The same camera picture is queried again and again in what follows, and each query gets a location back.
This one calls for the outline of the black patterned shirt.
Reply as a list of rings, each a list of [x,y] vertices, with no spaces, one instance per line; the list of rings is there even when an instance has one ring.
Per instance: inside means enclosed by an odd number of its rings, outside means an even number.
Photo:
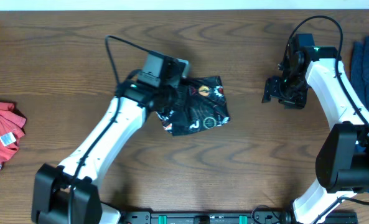
[[[173,136],[190,135],[230,121],[221,77],[188,78],[184,85],[188,92],[183,108],[156,111],[165,131]]]

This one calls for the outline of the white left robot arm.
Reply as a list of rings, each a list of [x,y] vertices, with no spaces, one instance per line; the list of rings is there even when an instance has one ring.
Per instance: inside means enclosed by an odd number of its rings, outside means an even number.
[[[150,51],[142,69],[118,85],[107,112],[82,144],[57,167],[36,173],[34,223],[118,223],[121,212],[100,200],[99,188],[127,140],[149,113],[181,108],[190,70],[188,61]]]

